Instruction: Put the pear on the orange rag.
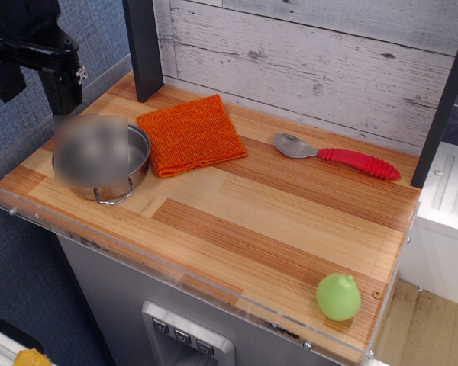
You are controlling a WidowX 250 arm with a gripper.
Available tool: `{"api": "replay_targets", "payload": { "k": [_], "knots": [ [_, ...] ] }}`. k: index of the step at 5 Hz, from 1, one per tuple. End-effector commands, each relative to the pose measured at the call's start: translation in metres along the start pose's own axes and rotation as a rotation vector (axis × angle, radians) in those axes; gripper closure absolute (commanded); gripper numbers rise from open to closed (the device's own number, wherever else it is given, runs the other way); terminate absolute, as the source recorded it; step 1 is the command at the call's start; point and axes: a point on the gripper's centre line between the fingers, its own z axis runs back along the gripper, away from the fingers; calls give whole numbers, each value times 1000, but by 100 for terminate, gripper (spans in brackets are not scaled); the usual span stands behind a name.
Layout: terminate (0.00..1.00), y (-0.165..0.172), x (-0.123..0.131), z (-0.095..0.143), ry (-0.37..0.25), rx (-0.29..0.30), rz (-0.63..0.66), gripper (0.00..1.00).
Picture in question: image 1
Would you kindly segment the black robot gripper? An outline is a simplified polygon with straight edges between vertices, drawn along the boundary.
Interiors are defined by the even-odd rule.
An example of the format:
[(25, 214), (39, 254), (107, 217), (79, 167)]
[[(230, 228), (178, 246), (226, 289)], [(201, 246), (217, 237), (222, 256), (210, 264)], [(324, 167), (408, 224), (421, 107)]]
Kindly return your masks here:
[[(79, 45), (58, 25), (58, 1), (0, 1), (0, 50), (12, 49), (27, 58), (27, 51), (41, 57), (45, 51), (60, 58), (61, 71), (39, 72), (53, 115), (71, 114), (82, 103), (86, 70), (78, 58)], [(18, 64), (0, 63), (0, 100), (8, 103), (26, 88)]]

